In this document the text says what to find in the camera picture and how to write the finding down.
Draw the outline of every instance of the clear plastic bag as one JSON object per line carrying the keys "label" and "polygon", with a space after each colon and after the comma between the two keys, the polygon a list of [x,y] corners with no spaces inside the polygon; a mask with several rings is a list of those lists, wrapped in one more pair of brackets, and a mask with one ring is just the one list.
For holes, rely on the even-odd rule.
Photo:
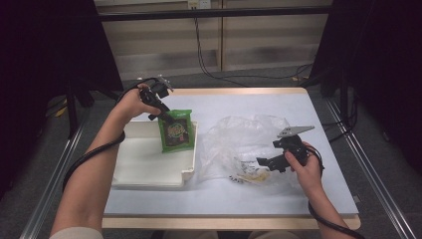
{"label": "clear plastic bag", "polygon": [[199,155],[200,180],[231,178],[257,185],[278,185],[290,176],[260,166],[257,157],[271,158],[283,153],[273,141],[286,126],[285,119],[256,115],[251,119],[226,117],[220,119],[202,137]]}

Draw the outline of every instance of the person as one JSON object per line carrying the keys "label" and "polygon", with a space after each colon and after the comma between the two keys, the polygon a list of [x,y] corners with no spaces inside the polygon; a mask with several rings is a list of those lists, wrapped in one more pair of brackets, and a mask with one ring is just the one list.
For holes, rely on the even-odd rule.
{"label": "person", "polygon": [[[145,84],[138,86],[140,89],[148,87]],[[140,100],[139,89],[128,91],[110,111],[87,151],[117,139],[124,126],[132,118],[143,113],[157,116],[160,114],[160,110],[144,104]],[[51,239],[103,238],[101,233],[103,215],[116,164],[117,151],[118,145],[115,145],[95,155],[75,170],[63,192],[51,229]],[[299,183],[315,212],[332,223],[347,227],[323,190],[317,158],[311,155],[305,166],[301,166],[289,152],[286,152],[286,159],[292,170],[297,173]],[[318,227],[322,238],[351,238],[322,224],[318,224]],[[265,234],[265,232],[257,232],[255,238],[270,238],[265,237]]]}

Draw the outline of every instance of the gray carpet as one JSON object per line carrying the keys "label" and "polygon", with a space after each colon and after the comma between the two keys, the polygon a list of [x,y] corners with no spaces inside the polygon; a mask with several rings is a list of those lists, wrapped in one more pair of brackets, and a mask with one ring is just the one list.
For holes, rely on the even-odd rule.
{"label": "gray carpet", "polygon": [[[289,76],[296,73],[296,68],[264,69],[237,71],[234,75],[260,75],[260,76]],[[212,80],[203,74],[167,77],[174,88],[222,88],[239,87],[230,82]],[[231,81],[239,82],[247,87],[294,87],[297,82],[287,79],[265,78],[230,78]],[[322,123],[334,122],[325,99],[318,91],[318,86],[309,88],[311,99],[316,112]],[[86,114],[86,110],[79,108],[80,119],[88,117],[85,131],[76,147],[73,159],[81,155],[89,145],[101,122],[106,117],[112,101],[93,93],[97,99],[95,106]],[[338,100],[338,93],[333,97]],[[67,143],[69,129],[66,114],[60,118],[49,117],[46,121],[43,133],[38,138],[36,149],[31,159],[22,166],[19,176],[16,178],[14,187],[8,191],[0,202],[0,239],[19,238],[25,225],[37,206],[43,191],[50,180],[58,159]],[[327,138],[334,138],[340,133],[337,127],[330,127],[326,131]],[[416,238],[422,237],[422,176],[409,167],[403,158],[401,151],[394,142],[386,141],[383,137],[382,127],[366,111],[364,105],[358,107],[357,125],[353,133],[360,141],[371,163],[378,172],[380,178],[402,210],[406,220],[413,229]],[[334,141],[332,150],[343,171],[346,182],[352,195],[359,198],[357,202],[361,227],[358,231],[366,238],[400,238],[396,228],[391,223],[389,215],[379,202],[367,176],[362,172],[353,152],[346,140],[341,137]],[[54,200],[46,215],[45,222],[40,228],[37,238],[47,238],[55,215],[55,208],[60,200],[60,191],[54,195]],[[307,238],[319,238],[317,232],[306,232]],[[152,231],[148,230],[105,230],[105,238],[137,238],[149,239]],[[222,238],[244,238],[245,233],[223,233]]]}

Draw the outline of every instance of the hand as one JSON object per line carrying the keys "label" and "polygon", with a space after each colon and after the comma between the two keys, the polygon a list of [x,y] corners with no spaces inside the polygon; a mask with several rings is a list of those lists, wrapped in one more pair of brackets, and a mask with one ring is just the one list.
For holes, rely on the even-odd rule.
{"label": "hand", "polygon": [[[147,84],[139,84],[139,89],[147,89]],[[125,122],[129,122],[143,113],[149,113],[158,116],[161,110],[152,106],[148,106],[142,102],[139,97],[139,89],[133,89],[126,93],[121,101],[112,110],[113,114],[124,118]]]}
{"label": "hand", "polygon": [[310,154],[305,166],[301,166],[295,156],[289,151],[285,153],[285,157],[292,170],[298,174],[299,184],[307,197],[310,197],[311,193],[315,191],[323,190],[320,180],[319,162],[314,154]]}

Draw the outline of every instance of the table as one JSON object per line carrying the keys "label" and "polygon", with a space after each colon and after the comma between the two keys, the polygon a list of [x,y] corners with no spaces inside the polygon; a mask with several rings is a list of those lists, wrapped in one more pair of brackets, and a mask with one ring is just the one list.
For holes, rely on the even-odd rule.
{"label": "table", "polygon": [[[198,121],[199,124],[198,137],[206,133],[221,117],[232,115],[246,117],[253,114],[267,114],[284,117],[290,125],[314,125],[316,128],[304,132],[301,138],[311,142],[322,155],[325,166],[322,183],[328,197],[347,225],[351,229],[359,228],[360,220],[354,201],[306,90],[177,89],[163,101],[171,109],[192,109],[192,120]],[[141,116],[134,120],[147,120],[147,118]],[[291,196],[273,195],[240,201],[240,198],[234,195],[236,193],[232,195],[224,191],[229,189],[245,193],[245,189],[236,189],[238,187],[226,179],[206,181],[206,190],[199,191],[195,190],[196,188],[198,185],[194,176],[187,182],[186,189],[180,190],[112,189],[105,209],[104,228],[317,229],[317,223],[309,216],[307,200],[302,194],[294,194],[294,200]],[[198,197],[202,198],[201,202],[195,201]],[[186,202],[189,207],[180,205],[181,201]],[[259,210],[250,207],[260,201],[265,201],[266,204],[264,206],[260,204]],[[277,202],[283,203],[272,207]]]}

